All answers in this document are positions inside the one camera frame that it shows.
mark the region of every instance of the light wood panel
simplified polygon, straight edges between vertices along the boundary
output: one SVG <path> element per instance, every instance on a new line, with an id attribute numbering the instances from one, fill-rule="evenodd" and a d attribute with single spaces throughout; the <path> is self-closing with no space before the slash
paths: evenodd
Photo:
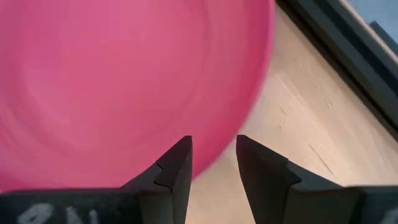
<path id="1" fill-rule="evenodd" d="M 398 184 L 398 143 L 278 8 L 269 77 L 240 133 L 342 185 Z M 192 184 L 187 223 L 254 223 L 233 141 Z"/>

